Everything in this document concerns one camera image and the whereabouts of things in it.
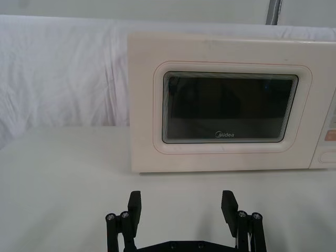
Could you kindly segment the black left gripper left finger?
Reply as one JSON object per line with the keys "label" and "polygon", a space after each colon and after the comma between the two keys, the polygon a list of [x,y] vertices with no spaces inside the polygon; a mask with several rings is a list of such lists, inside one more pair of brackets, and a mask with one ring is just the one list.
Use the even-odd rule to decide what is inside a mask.
{"label": "black left gripper left finger", "polygon": [[134,238],[137,234],[141,209],[141,192],[132,191],[126,211],[123,211],[120,215],[114,213],[106,215],[107,251],[119,251],[119,234],[123,236],[124,251],[137,251]]}

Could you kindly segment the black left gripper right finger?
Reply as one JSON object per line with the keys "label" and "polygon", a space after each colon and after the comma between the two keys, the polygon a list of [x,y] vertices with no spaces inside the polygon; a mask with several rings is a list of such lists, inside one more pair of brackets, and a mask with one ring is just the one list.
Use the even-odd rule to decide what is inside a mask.
{"label": "black left gripper right finger", "polygon": [[232,237],[235,238],[236,251],[266,251],[263,216],[254,212],[247,214],[238,209],[232,191],[222,192],[221,210]]}

